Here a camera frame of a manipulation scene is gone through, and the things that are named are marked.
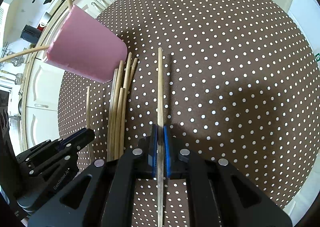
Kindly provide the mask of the pink paper cup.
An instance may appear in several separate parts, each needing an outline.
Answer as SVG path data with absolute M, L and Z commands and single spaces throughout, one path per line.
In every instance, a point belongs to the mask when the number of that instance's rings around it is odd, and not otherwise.
M 127 57 L 126 44 L 74 5 L 46 50 L 44 62 L 100 83 L 113 79 Z

